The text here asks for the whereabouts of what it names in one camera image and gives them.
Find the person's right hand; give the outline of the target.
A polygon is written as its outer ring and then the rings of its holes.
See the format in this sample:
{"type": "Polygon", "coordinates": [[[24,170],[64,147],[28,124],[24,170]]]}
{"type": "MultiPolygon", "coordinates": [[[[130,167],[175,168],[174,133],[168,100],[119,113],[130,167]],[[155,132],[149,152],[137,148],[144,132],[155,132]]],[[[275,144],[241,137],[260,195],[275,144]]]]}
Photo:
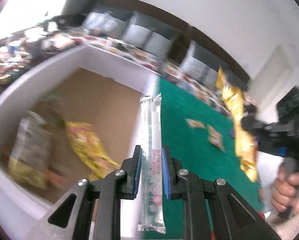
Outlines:
{"type": "Polygon", "coordinates": [[[291,207],[292,214],[299,213],[299,172],[287,176],[283,165],[280,166],[274,181],[271,204],[278,212],[291,207]]]}

